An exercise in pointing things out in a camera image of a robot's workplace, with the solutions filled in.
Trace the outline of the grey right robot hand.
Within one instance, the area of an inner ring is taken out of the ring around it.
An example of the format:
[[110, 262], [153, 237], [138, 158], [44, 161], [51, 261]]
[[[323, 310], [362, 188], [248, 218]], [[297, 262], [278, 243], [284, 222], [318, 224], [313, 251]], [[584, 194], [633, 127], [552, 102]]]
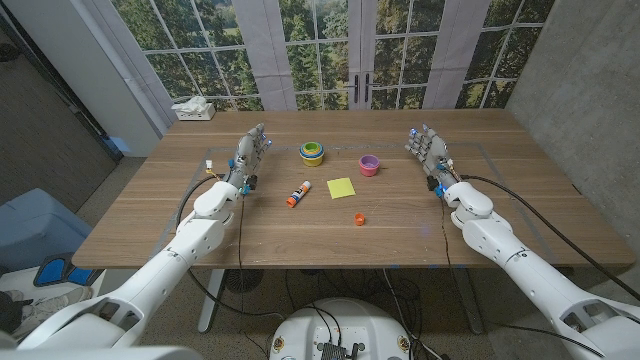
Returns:
[[405, 149], [420, 162], [427, 176], [427, 187], [439, 198], [453, 185], [461, 181], [454, 169], [445, 141], [426, 124], [422, 130], [412, 128], [409, 131]]

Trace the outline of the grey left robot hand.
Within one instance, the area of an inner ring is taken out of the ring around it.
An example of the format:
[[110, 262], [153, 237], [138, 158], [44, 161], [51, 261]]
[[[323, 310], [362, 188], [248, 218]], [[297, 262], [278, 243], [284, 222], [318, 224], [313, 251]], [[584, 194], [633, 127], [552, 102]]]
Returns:
[[234, 157], [230, 160], [230, 170], [224, 180], [234, 185], [242, 195], [256, 188], [257, 171], [264, 153], [272, 144], [264, 134], [263, 123], [251, 128], [240, 138]]

